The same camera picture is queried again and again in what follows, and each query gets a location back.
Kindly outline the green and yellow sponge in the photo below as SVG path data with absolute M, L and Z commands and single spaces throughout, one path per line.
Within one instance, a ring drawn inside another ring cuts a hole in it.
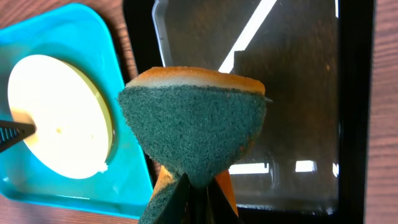
M 154 67 L 118 95 L 126 124 L 160 172 L 141 223 L 154 223 L 177 182 L 190 182 L 183 223 L 210 223 L 213 179 L 237 214 L 228 169 L 252 148 L 266 115 L 255 79 L 197 67 Z

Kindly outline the green rimmed plate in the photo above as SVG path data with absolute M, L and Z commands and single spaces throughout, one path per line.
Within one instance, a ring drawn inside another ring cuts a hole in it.
M 100 91 L 79 69 L 46 55 L 24 57 L 12 69 L 7 99 L 14 121 L 35 126 L 24 142 L 49 169 L 71 179 L 107 170 L 111 116 Z

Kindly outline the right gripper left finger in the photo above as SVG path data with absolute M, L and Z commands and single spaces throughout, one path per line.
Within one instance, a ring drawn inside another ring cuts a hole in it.
M 154 224 L 182 224 L 189 196 L 190 182 L 187 174 L 183 174 Z

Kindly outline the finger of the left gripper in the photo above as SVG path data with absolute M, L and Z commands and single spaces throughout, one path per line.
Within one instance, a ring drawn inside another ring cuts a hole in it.
M 33 124 L 1 120 L 1 152 L 35 133 Z

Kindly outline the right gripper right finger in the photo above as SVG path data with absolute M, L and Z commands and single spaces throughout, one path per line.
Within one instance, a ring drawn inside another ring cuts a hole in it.
M 216 179 L 207 187 L 208 213 L 211 224 L 242 224 L 233 211 Z

